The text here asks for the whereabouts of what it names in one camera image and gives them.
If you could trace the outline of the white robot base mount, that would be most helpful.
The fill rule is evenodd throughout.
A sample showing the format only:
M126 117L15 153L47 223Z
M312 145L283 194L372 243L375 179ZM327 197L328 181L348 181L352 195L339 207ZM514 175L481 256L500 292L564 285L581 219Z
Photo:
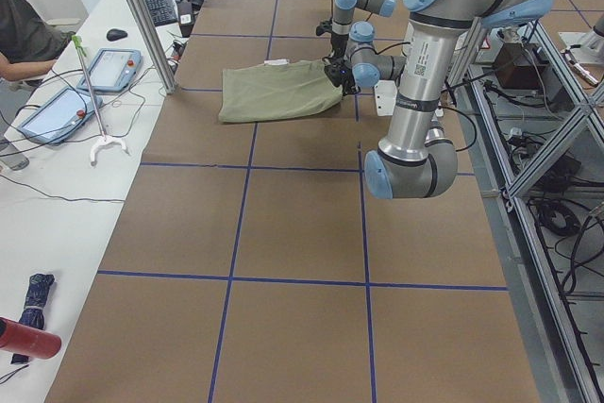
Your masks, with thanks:
M374 87L374 98L376 103L376 112L379 117L392 116L394 107L397 105L406 105L417 111L428 111L433 114L433 119L440 119L444 116L444 109L439 101L432 104L425 102L422 107L422 101L407 99L402 101L399 97L399 83L391 80L380 80Z

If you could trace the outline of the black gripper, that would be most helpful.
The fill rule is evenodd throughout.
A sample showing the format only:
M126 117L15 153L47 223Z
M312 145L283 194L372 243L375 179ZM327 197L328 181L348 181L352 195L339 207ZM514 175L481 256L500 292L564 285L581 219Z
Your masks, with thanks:
M334 87L342 89L342 96L355 95L360 92L352 69L344 58L324 57L323 63L327 78Z
M331 59L340 59L344 56L349 32L350 24L340 24L333 19L320 22L315 29L317 36L322 36L325 33L330 35L331 52L329 57Z

